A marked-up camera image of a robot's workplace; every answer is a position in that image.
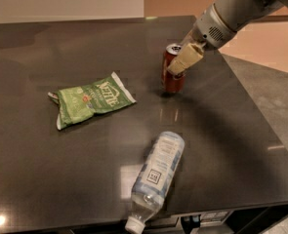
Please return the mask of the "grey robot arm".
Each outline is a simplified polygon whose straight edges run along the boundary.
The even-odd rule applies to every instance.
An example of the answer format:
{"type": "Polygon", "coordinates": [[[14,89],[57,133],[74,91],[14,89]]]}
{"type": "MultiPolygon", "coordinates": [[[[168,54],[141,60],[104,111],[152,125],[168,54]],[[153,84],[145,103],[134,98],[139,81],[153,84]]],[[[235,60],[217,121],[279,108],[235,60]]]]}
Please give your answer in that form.
{"type": "Polygon", "coordinates": [[[218,50],[244,26],[282,7],[288,9],[288,0],[216,0],[195,21],[167,71],[173,75],[185,73],[205,51],[218,50]]]}

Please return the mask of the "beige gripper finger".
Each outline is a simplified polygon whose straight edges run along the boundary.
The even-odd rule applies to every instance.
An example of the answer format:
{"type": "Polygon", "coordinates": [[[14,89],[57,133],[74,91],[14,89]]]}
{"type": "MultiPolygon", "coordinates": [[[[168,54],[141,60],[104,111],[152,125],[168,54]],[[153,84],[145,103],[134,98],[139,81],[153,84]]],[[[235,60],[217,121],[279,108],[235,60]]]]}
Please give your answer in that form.
{"type": "Polygon", "coordinates": [[[189,43],[183,46],[178,55],[171,61],[167,71],[172,75],[181,75],[204,57],[203,45],[189,43]]]}
{"type": "Polygon", "coordinates": [[[195,43],[197,40],[196,30],[193,28],[182,40],[181,45],[184,46],[189,43],[195,43]]]}

